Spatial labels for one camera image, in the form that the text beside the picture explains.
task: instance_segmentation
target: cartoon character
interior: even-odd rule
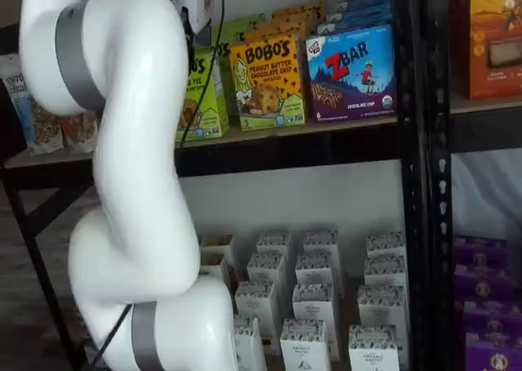
[[[371,61],[366,61],[366,65],[365,65],[365,70],[362,71],[361,73],[358,73],[357,76],[361,75],[362,78],[361,78],[361,84],[363,86],[367,86],[366,88],[366,94],[373,94],[374,93],[374,88],[375,88],[375,78],[377,76],[373,76],[372,75],[372,68],[374,67],[374,65],[372,64]]]

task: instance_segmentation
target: clif kid logo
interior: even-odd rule
[[[369,55],[366,49],[366,42],[359,42],[357,47],[350,47],[350,51],[340,51],[328,57],[325,65],[332,68],[332,79],[339,80],[350,74],[348,65],[353,64],[355,60],[362,59],[365,55]]]

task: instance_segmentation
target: snack bag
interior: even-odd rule
[[[73,152],[93,152],[98,137],[98,121],[95,112],[88,112],[60,119],[68,147]]]
[[[58,117],[44,110],[31,97],[22,76],[18,55],[0,55],[0,78],[9,92],[31,155],[63,148]]]

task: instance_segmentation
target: shelf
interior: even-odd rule
[[[181,177],[328,166],[399,157],[394,117],[367,121],[314,123],[241,132],[237,120],[221,139],[189,142],[176,150]],[[92,154],[68,149],[32,157],[23,151],[5,163],[14,188],[54,188],[92,183]]]

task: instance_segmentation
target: brand logo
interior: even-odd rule
[[[339,80],[350,74],[349,65],[369,55],[366,42],[359,42],[357,46],[350,47],[350,51],[340,51],[325,60],[325,66],[332,68],[332,79]]]
[[[286,57],[290,54],[290,41],[281,40],[276,43],[268,43],[264,46],[249,48],[245,51],[246,62],[252,64],[256,60],[269,61],[274,55]]]

